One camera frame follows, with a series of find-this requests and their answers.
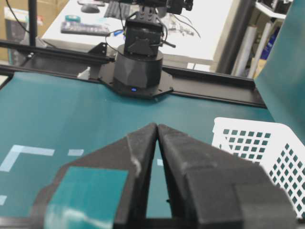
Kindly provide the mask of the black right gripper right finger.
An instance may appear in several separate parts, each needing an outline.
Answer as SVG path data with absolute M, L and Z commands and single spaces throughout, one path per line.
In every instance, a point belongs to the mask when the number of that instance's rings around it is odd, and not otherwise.
M 158 125 L 173 214 L 198 229 L 295 229 L 285 192 L 257 164 Z

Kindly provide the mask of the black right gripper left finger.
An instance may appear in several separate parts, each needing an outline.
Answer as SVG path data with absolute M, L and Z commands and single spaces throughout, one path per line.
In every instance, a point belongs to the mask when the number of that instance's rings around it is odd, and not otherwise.
M 146 217 L 157 125 L 71 161 L 38 193 L 35 229 L 124 229 Z

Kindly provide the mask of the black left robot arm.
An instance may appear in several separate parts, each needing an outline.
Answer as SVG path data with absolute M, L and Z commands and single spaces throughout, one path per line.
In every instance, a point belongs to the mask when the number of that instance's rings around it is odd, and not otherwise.
M 125 42 L 114 63 L 101 67 L 101 81 L 115 92 L 153 99 L 172 91 L 159 48 L 168 32 L 159 10 L 181 14 L 191 0 L 138 0 L 139 10 L 125 20 Z M 36 196 L 33 229 L 123 229 L 146 216 L 157 124 L 73 160 L 56 172 Z

